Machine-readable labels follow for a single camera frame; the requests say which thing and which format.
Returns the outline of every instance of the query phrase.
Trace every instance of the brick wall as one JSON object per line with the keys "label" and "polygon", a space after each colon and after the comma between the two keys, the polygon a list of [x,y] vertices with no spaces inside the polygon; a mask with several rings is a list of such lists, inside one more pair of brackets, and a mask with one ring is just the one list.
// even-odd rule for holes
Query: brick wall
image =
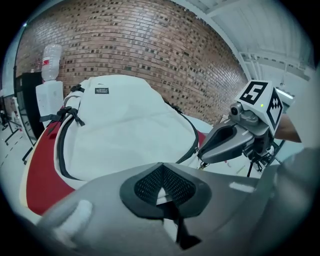
{"label": "brick wall", "polygon": [[67,95],[93,76],[145,79],[187,115],[216,124],[247,82],[223,39],[190,11],[168,0],[66,0],[28,24],[17,76],[39,70],[47,44],[62,45]]}

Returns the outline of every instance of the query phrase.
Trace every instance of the black cabinet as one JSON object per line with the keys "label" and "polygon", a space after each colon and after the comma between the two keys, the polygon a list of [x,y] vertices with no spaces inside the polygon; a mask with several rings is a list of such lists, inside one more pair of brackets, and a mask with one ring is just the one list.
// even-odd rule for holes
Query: black cabinet
{"label": "black cabinet", "polygon": [[36,86],[42,84],[41,72],[23,73],[15,79],[14,95],[25,130],[31,141],[35,143],[44,131],[44,125],[39,122],[40,113],[37,102]]}

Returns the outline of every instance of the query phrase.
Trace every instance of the mesh vent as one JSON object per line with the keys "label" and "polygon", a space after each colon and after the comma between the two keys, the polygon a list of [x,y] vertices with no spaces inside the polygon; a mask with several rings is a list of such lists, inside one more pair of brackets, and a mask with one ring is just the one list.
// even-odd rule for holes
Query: mesh vent
{"label": "mesh vent", "polygon": [[161,187],[162,166],[139,180],[134,186],[134,192],[141,200],[156,205]]}
{"label": "mesh vent", "polygon": [[196,192],[196,186],[170,169],[163,167],[163,188],[167,191],[176,206],[182,205]]}

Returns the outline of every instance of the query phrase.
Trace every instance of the water bottle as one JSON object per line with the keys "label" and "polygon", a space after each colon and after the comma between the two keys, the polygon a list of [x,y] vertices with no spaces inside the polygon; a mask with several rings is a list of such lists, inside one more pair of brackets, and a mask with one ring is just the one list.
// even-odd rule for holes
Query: water bottle
{"label": "water bottle", "polygon": [[59,44],[49,44],[44,48],[41,76],[44,81],[55,80],[59,74],[59,61],[62,47]]}

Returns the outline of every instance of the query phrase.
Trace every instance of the backpack label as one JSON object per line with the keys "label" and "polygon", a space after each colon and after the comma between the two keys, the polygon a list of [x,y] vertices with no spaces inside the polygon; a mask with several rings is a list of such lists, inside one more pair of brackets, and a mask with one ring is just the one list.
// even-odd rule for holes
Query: backpack label
{"label": "backpack label", "polygon": [[94,94],[109,94],[109,88],[95,88]]}

